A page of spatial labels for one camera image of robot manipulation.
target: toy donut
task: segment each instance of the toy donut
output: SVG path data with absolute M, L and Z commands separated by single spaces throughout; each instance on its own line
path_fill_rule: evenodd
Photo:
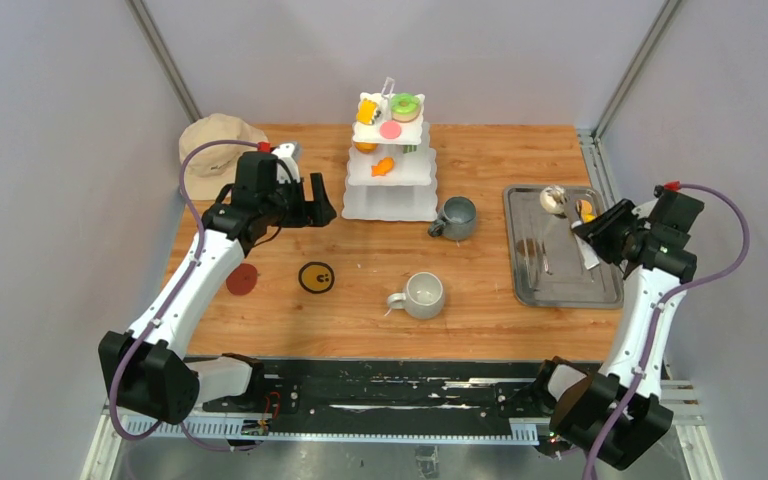
M 399 93 L 390 99 L 390 110 L 393 112 L 393 120 L 397 122 L 411 122 L 419 116 L 419 97 L 410 93 Z

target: small toy food item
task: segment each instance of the small toy food item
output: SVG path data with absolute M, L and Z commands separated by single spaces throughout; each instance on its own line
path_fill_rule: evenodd
M 387 120 L 378 127 L 378 134 L 387 140 L 394 140 L 402 134 L 402 126 L 399 125 L 399 122 Z
M 582 223 L 587 223 L 596 218 L 596 214 L 593 213 L 593 205 L 587 200 L 575 202 L 575 209 L 578 212 L 578 216 L 581 217 Z
M 561 200 L 565 194 L 566 190 L 564 190 L 564 187 L 550 185 L 540 192 L 540 205 L 546 212 L 552 215 L 560 215 L 564 213 L 564 204 Z
M 381 159 L 381 161 L 378 162 L 377 165 L 372 166 L 372 176 L 382 177 L 387 175 L 390 173 L 390 170 L 393 170 L 393 167 L 395 166 L 396 162 L 393 160 L 393 157 L 384 157 Z
M 377 143 L 354 142 L 355 148 L 360 153 L 372 153 L 378 148 Z
M 381 108 L 378 104 L 368 98 L 360 101 L 358 108 L 357 121 L 364 125 L 372 125 L 381 116 Z
M 390 99 L 390 110 L 393 111 L 393 120 L 397 122 L 411 122 L 419 116 L 419 97 L 410 93 L 399 93 Z

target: gray wall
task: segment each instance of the gray wall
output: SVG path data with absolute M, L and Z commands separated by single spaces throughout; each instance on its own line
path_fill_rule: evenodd
M 75 478 L 156 293 L 184 114 L 122 1 L 0 2 L 0 479 Z
M 668 353 L 701 393 L 726 478 L 756 480 L 768 478 L 768 2 L 684 3 L 605 142 L 621 193 L 703 183 L 752 223 L 748 260 L 687 296 Z M 713 200 L 691 233 L 702 274 L 739 250 L 736 221 Z
M 348 123 L 386 76 L 435 123 L 594 126 L 663 0 L 148 0 L 203 114 Z

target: white mug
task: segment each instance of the white mug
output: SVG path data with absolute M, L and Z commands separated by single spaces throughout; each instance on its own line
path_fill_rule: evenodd
M 443 282 L 433 273 L 420 272 L 408 280 L 404 292 L 387 297 L 387 306 L 404 309 L 413 318 L 426 320 L 437 316 L 445 301 Z

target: three-tier stand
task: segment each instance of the three-tier stand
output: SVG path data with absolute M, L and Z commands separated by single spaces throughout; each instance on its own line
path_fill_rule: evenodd
M 386 97 L 380 93 L 360 94 L 361 102 L 369 99 L 384 106 L 389 103 Z M 349 149 L 343 218 L 391 222 L 430 222 L 436 218 L 437 151 L 429 146 L 430 125 L 424 120 L 425 95 L 416 97 L 421 101 L 419 116 L 400 123 L 401 134 L 396 138 L 381 136 L 380 121 L 373 125 L 355 122 L 352 126 L 353 142 L 378 144 L 378 147 L 372 153 L 362 153 L 354 145 Z M 373 176 L 372 167 L 385 157 L 391 157 L 395 166 L 387 175 Z

